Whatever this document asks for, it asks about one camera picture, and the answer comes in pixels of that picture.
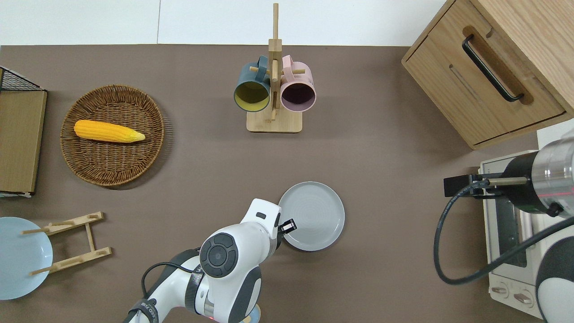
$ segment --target wicker basket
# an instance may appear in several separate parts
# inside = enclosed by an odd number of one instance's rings
[[[73,129],[78,120],[126,126],[143,133],[146,139],[134,143],[83,139]],[[149,95],[130,86],[108,85],[74,103],[64,119],[60,145],[66,163],[79,178],[100,186],[116,186],[138,178],[153,164],[164,132],[164,119]]]

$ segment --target brown table surface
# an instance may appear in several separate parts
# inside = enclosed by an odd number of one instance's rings
[[[200,246],[237,223],[253,198],[278,203],[313,180],[341,197],[340,239],[319,252],[282,246],[261,265],[262,322],[539,322],[493,301],[488,280],[449,286],[435,273],[432,240],[447,199],[442,179],[482,160],[536,149],[524,135],[472,151],[401,66],[406,47],[291,47],[318,93],[298,134],[250,133],[232,93],[241,66],[266,46],[2,46],[0,64],[49,90],[36,195],[0,199],[0,216],[38,225],[95,211],[97,248],[113,255],[48,275],[34,292],[0,301],[0,322],[121,322],[152,264]],[[60,127],[88,91],[128,84],[167,120],[160,158],[119,189],[76,177]],[[89,251],[85,230],[51,237],[55,260]],[[482,204],[457,203],[444,228],[447,274],[486,263]],[[148,276],[148,285],[160,270]],[[208,322],[174,309],[165,322]]]

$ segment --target wooden mug stand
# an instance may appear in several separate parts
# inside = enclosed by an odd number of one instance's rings
[[[56,271],[59,271],[62,269],[70,268],[70,267],[75,266],[77,264],[85,263],[85,262],[88,262],[90,260],[94,260],[94,259],[97,259],[97,258],[100,258],[103,256],[107,256],[107,255],[111,255],[111,248],[110,247],[105,247],[105,248],[98,249],[98,250],[96,250],[96,248],[94,247],[94,238],[92,237],[92,230],[90,228],[90,223],[92,223],[94,221],[101,220],[103,218],[104,218],[104,216],[103,216],[102,212],[96,212],[96,213],[88,214],[86,216],[73,218],[73,219],[68,220],[68,221],[53,222],[53,223],[50,223],[47,226],[40,228],[40,229],[22,231],[22,234],[44,232],[48,236],[51,236],[53,234],[60,233],[62,231],[70,230],[73,228],[77,228],[78,226],[85,225],[86,231],[88,233],[88,242],[90,244],[90,250],[91,250],[90,252],[84,253],[83,255],[71,257],[71,258],[64,259],[62,261],[53,263],[49,267],[34,270],[29,275],[32,276],[32,275],[39,274],[39,273],[44,272],[44,271],[49,271],[49,274],[51,274],[53,272],[56,272]]]
[[[269,105],[259,112],[247,112],[247,130],[251,132],[297,133],[303,130],[303,113],[289,111],[281,106],[279,92],[283,71],[282,42],[278,38],[279,4],[273,4],[273,38],[269,40],[270,93]],[[295,70],[294,74],[305,70]]]

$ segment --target blue mug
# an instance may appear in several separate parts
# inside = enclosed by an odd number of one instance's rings
[[[247,63],[241,69],[239,80],[233,98],[241,109],[247,112],[257,112],[265,109],[269,105],[270,80],[267,75],[266,56],[260,56],[257,62]]]

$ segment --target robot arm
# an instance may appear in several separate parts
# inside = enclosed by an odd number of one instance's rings
[[[240,223],[214,232],[199,253],[192,249],[174,257],[171,263],[185,270],[166,267],[124,323],[161,323],[174,307],[219,323],[239,323],[253,312],[258,317],[259,264],[297,228],[293,220],[279,225],[280,215],[279,206],[254,199]]]
[[[209,281],[205,316],[217,322],[239,322],[259,297],[259,264],[277,248],[281,208],[262,199],[251,203],[239,224],[217,230],[201,246],[200,264]]]

